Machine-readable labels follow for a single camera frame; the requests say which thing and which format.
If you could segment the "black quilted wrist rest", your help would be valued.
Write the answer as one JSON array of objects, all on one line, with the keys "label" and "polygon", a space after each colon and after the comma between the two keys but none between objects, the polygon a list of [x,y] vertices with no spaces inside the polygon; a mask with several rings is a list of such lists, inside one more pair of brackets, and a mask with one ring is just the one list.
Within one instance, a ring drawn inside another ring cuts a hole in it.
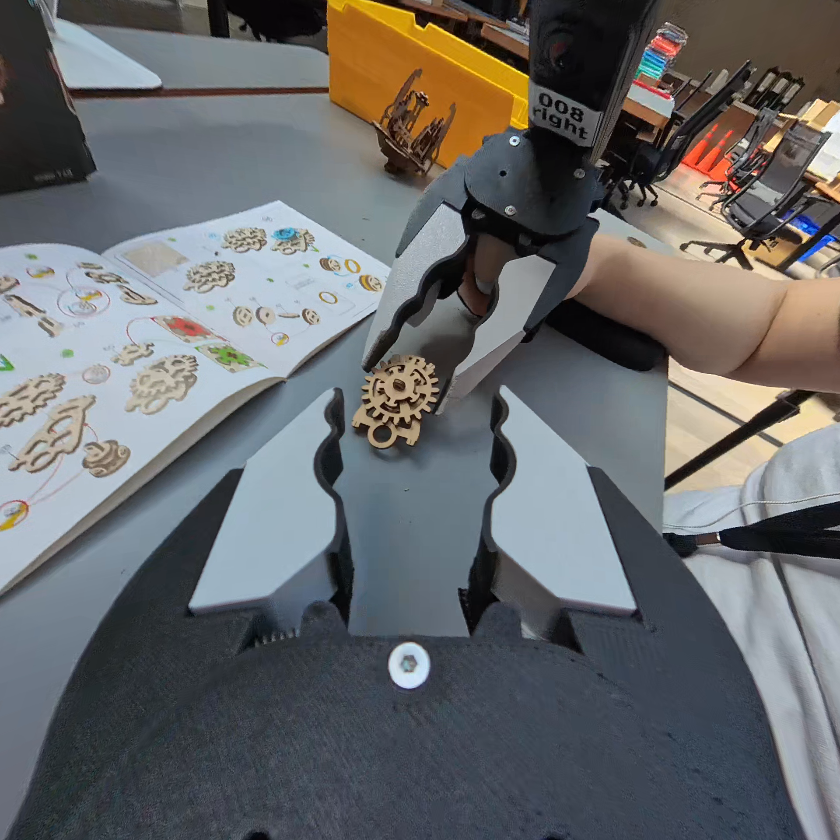
[{"label": "black quilted wrist rest", "polygon": [[543,325],[630,371],[651,371],[668,358],[660,342],[591,310],[575,299],[563,301],[543,318],[533,314],[523,327],[524,341],[531,341]]}]

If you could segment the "person's right hand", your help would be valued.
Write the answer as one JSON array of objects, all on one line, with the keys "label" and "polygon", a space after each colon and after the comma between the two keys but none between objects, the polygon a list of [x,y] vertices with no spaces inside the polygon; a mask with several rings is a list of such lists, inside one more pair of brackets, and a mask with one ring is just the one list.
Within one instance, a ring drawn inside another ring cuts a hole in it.
[{"label": "person's right hand", "polygon": [[487,314],[499,274],[515,255],[514,249],[501,239],[488,234],[478,236],[458,288],[458,298],[475,319]]}]

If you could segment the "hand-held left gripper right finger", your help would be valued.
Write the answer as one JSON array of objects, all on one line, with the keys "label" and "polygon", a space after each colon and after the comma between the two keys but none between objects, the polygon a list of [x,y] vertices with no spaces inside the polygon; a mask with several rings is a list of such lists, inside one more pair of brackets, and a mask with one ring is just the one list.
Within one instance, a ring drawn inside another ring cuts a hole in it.
[{"label": "hand-held left gripper right finger", "polygon": [[474,633],[489,606],[515,609],[530,637],[557,640],[561,615],[637,610],[589,464],[503,385],[490,413],[490,473],[468,584],[459,592]]}]

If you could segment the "open instruction booklet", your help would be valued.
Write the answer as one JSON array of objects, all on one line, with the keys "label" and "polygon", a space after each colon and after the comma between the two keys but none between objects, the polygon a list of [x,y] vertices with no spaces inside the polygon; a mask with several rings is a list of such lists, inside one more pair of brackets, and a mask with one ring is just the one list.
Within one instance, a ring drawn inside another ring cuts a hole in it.
[{"label": "open instruction booklet", "polygon": [[101,254],[2,248],[2,593],[371,315],[389,273],[282,202]]}]

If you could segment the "person's right forearm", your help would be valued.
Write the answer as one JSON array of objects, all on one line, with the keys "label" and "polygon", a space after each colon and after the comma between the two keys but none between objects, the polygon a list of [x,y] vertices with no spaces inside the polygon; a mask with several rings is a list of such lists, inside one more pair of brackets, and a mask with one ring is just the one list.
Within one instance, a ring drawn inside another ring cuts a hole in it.
[{"label": "person's right forearm", "polygon": [[839,393],[838,279],[776,280],[597,234],[569,298],[645,333],[687,369]]}]

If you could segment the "wooden gear assembly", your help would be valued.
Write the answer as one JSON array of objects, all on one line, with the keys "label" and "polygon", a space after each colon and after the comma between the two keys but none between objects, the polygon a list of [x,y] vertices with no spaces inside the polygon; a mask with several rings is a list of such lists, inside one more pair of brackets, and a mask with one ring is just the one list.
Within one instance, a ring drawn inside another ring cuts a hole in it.
[{"label": "wooden gear assembly", "polygon": [[396,354],[364,379],[354,428],[365,427],[373,448],[387,449],[401,439],[414,446],[422,421],[438,402],[434,363],[414,354]]}]

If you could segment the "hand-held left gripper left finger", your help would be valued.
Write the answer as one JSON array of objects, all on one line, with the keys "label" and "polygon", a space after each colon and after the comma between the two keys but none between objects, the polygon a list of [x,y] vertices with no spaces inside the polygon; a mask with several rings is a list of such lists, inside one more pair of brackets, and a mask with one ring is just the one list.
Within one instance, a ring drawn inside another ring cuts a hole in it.
[{"label": "hand-held left gripper left finger", "polygon": [[306,608],[330,602],[349,621],[354,564],[343,502],[343,393],[329,388],[247,459],[188,607],[256,609],[298,633]]}]

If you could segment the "white board stand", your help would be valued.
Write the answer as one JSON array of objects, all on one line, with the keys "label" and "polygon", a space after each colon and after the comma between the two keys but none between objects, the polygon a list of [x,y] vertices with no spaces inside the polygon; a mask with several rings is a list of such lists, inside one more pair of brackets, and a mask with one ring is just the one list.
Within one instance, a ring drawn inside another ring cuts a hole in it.
[{"label": "white board stand", "polygon": [[163,86],[151,70],[77,24],[56,18],[49,37],[70,91],[152,91]]}]

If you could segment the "stack of colourful trays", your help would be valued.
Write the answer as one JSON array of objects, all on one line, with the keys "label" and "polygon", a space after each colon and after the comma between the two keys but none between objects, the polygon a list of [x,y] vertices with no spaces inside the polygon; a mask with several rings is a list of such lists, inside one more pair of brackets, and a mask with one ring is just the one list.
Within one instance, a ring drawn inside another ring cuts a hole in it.
[{"label": "stack of colourful trays", "polygon": [[662,24],[644,50],[636,80],[650,87],[658,87],[687,41],[688,34],[682,27],[670,22]]}]

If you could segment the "black office chair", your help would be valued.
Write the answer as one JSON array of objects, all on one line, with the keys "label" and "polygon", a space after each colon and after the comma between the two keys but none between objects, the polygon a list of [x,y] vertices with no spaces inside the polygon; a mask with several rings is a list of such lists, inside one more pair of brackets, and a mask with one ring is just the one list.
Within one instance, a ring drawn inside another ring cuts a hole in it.
[{"label": "black office chair", "polygon": [[770,241],[794,218],[813,206],[827,203],[822,195],[812,194],[812,186],[805,183],[805,174],[831,132],[820,132],[804,122],[797,122],[783,135],[764,170],[752,175],[745,186],[727,198],[721,215],[738,234],[735,243],[712,243],[690,240],[679,246],[687,252],[691,246],[703,248],[706,255],[721,252],[716,263],[730,260],[747,271],[753,270],[748,252],[760,247],[769,248]]}]

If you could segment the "yellow plastic bin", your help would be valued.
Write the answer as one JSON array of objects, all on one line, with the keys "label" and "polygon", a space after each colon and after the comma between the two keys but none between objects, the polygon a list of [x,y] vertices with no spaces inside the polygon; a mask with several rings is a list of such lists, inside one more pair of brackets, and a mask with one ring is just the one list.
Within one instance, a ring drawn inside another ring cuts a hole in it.
[{"label": "yellow plastic bin", "polygon": [[454,102],[457,117],[477,110],[493,127],[528,126],[524,73],[441,25],[378,2],[328,2],[332,99],[365,119],[377,117],[411,71],[433,105]]}]

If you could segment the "black model kit box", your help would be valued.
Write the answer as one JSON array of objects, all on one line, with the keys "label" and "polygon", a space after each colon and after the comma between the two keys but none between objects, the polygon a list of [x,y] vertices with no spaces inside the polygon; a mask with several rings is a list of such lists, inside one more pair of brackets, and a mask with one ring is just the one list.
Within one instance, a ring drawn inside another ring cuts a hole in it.
[{"label": "black model kit box", "polygon": [[1,194],[96,171],[37,2],[1,2]]}]

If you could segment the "partly built wooden model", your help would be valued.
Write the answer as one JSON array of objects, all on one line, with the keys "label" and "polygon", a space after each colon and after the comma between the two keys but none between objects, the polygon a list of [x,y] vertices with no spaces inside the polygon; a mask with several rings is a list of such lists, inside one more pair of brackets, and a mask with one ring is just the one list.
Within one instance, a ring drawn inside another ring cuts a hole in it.
[{"label": "partly built wooden model", "polygon": [[372,123],[385,157],[385,171],[392,175],[426,176],[438,161],[443,141],[455,120],[457,107],[453,102],[447,117],[433,119],[419,132],[414,131],[422,112],[429,106],[427,94],[415,89],[422,75],[423,69],[416,68],[380,120]]}]

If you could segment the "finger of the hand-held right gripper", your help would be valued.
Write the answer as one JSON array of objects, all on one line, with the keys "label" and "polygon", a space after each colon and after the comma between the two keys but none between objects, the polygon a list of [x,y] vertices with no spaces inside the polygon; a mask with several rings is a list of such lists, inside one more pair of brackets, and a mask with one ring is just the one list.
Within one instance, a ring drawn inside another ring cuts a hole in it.
[{"label": "finger of the hand-held right gripper", "polygon": [[418,354],[451,375],[473,343],[455,295],[439,295],[466,266],[460,212],[441,204],[395,258],[368,333],[361,367],[369,373],[394,354]]},{"label": "finger of the hand-held right gripper", "polygon": [[510,260],[502,267],[495,302],[476,325],[469,353],[455,367],[437,402],[437,415],[470,394],[520,344],[555,267],[538,255]]}]

